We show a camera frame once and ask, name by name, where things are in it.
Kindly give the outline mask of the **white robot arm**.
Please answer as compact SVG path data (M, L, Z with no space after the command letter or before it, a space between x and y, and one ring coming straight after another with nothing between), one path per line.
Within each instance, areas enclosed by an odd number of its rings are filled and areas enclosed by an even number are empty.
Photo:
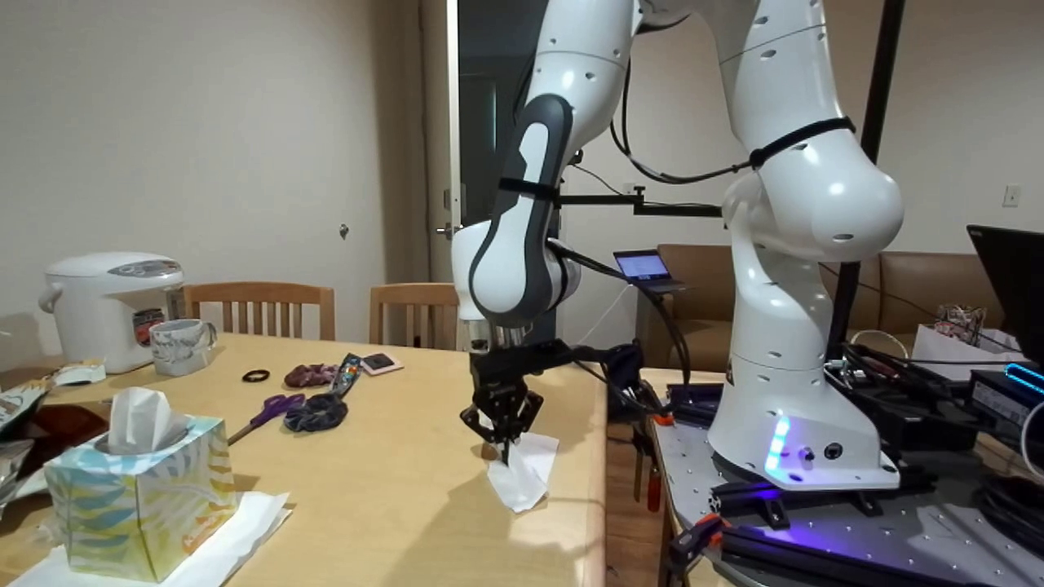
M474 325L465 427L508 446L537 416L526 389L569 355L526 333L576 285L557 230L561 173L614 119L634 39L703 15L750 173L723 200L731 373L707 443L788 493L893 488L877 427L827 383L827 260L865 260L898 235L898 183L859 148L832 82L823 0L549 0L493 215L453 235Z

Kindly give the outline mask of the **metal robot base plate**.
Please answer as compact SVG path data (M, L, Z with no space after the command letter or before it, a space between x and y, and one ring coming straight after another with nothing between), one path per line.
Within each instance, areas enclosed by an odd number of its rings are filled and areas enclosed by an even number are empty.
M680 535L669 563L737 587L1044 587L1044 560L1006 537L973 493L975 455L917 455L910 493L785 496L712 457L703 427L655 423L653 439Z

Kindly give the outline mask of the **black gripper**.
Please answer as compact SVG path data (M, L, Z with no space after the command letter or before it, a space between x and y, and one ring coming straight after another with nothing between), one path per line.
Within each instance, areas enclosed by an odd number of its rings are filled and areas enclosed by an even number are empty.
M571 348L557 341L474 355L474 404L461 410L461 422L479 434L490 450L504 443L499 461L508 462L517 438L526 434L540 410L540 395L535 395L526 379L563 366L569 360Z

